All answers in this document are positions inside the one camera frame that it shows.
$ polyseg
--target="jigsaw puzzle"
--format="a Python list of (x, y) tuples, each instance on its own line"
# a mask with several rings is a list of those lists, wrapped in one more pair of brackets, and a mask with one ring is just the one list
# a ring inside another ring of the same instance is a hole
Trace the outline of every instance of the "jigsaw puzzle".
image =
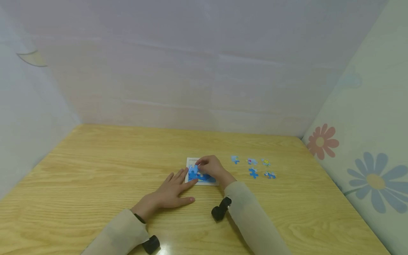
[(246, 160), (246, 162), (248, 162), (249, 165), (256, 165), (256, 164), (258, 164), (258, 161), (256, 161), (256, 159), (254, 159), (254, 158), (248, 158), (248, 159)]
[(197, 157), (188, 157), (186, 166), (188, 167), (188, 174), (186, 175), (185, 182), (189, 182), (193, 179), (198, 179), (196, 185), (210, 185), (218, 186), (218, 182), (214, 177), (207, 174), (201, 174), (196, 166), (196, 161), (199, 160)]
[(235, 164), (238, 164), (238, 156), (231, 156), (231, 161), (234, 162)]
[(270, 166), (271, 164), (269, 163), (269, 160), (267, 160), (267, 159), (261, 159), (262, 160), (262, 162), (263, 162), (263, 164), (265, 165), (265, 166)]
[(250, 168), (249, 171), (250, 171), (249, 175), (252, 176), (252, 177), (254, 177), (254, 179), (256, 179), (256, 177), (259, 176), (259, 175), (256, 173), (258, 170), (254, 169), (254, 168)]
[(276, 175), (275, 175), (274, 172), (265, 171), (264, 176), (267, 176), (268, 179), (272, 179), (272, 178), (275, 179), (276, 178)]

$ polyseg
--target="flower print wallpaper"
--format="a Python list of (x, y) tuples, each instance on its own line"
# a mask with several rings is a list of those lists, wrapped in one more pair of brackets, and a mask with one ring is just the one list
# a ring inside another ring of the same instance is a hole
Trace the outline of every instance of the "flower print wallpaper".
[(302, 141), (392, 255), (408, 254), (408, 1), (389, 1)]
[(330, 157), (335, 157), (336, 154), (330, 148), (336, 148), (339, 145), (339, 141), (331, 139), (336, 133), (334, 127), (327, 129), (327, 124), (324, 124), (322, 128), (319, 126), (313, 132), (313, 135), (309, 136), (309, 143), (307, 148), (312, 155), (317, 154), (320, 160), (324, 159), (324, 153)]

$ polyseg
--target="white wall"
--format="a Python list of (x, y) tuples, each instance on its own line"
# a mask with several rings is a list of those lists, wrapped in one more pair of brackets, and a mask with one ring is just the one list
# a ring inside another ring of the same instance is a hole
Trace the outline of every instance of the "white wall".
[(16, 54), (34, 50), (0, 8), (0, 199), (79, 124), (49, 68)]
[(85, 123), (302, 136), (386, 0), (2, 0)]

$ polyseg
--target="yellow flower center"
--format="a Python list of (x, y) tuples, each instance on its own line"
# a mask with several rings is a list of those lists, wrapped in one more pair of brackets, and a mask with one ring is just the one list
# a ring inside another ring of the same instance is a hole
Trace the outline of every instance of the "yellow flower center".
[(324, 145), (324, 139), (323, 139), (323, 137), (318, 137), (318, 138), (316, 139), (316, 145), (319, 146), (319, 147), (323, 147), (323, 145)]
[(373, 173), (369, 174), (367, 176), (367, 182), (374, 189), (384, 189), (385, 188), (384, 179), (376, 174), (373, 174)]

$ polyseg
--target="green stem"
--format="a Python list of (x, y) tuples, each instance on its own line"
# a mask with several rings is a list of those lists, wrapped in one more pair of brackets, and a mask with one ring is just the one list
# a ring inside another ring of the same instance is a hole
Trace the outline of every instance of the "green stem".
[(359, 190), (359, 189), (361, 189), (361, 188), (352, 189), (352, 190), (350, 190), (350, 191), (344, 192), (343, 195), (347, 196), (348, 194), (351, 194), (351, 193), (353, 193), (353, 192), (356, 192), (356, 191)]

